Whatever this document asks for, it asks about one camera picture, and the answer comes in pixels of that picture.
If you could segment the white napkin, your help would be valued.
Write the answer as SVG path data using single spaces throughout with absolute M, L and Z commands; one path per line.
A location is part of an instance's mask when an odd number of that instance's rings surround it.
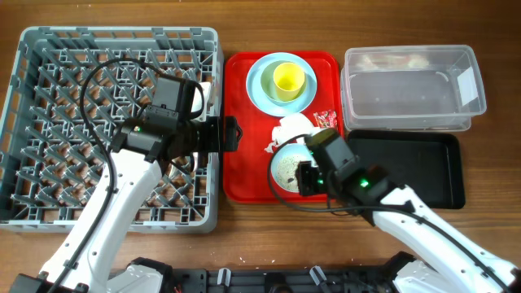
M 283 117 L 279 121 L 279 126 L 275 126 L 271 131 L 271 142 L 264 149 L 267 153 L 273 153 L 275 147 L 280 147 L 284 142 L 301 134 L 314 135 L 322 129 L 315 126 L 311 120 L 301 113 L 293 113 Z

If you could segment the red snack wrapper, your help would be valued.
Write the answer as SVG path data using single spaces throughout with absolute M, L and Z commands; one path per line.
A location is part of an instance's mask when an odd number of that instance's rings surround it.
M 338 126 L 337 115 L 334 110 L 314 112 L 313 117 L 317 123 L 317 127 L 321 129 L 336 129 Z

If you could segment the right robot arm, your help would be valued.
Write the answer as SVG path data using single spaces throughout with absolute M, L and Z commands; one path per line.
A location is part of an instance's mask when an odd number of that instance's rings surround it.
M 399 292 L 518 292 L 520 270 L 453 228 L 408 186 L 398 186 L 379 167 L 321 171 L 299 163 L 303 195 L 325 192 L 352 214 L 399 239 L 413 257 L 393 265 Z

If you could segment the white plastic spoon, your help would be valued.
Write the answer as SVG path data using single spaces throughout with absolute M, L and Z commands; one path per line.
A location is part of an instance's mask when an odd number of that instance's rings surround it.
M 198 121 L 206 121 L 206 117 L 208 116 L 210 107 L 211 107 L 211 101 L 210 98 L 212 96 L 212 83 L 205 81 L 200 82 L 200 86 L 203 89 L 204 94 L 204 102 L 201 100 L 201 94 L 198 90 L 195 91 L 191 112 L 196 113 L 200 112 L 200 115 L 196 118 Z

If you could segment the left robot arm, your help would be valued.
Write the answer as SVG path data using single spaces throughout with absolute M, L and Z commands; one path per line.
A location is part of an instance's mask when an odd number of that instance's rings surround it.
M 243 135 L 237 119 L 130 118 L 112 140 L 112 152 L 83 212 L 36 277 L 19 274 L 12 292 L 179 292 L 173 268 L 137 258 L 113 277 L 111 268 L 130 225 L 173 159 L 192 152 L 236 151 Z

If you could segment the rice food leftovers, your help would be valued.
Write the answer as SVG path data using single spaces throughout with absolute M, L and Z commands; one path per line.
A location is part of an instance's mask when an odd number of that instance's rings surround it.
M 304 159 L 302 155 L 285 155 L 276 165 L 275 181 L 286 191 L 298 193 L 296 171 L 299 163 Z

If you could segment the small light blue bowl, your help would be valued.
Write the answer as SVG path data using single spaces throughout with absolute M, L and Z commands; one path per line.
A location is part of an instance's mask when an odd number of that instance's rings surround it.
M 296 170 L 300 162 L 306 161 L 311 162 L 313 167 L 317 167 L 316 161 L 303 144 L 290 143 L 279 148 L 270 167 L 272 177 L 277 185 L 285 191 L 298 193 Z

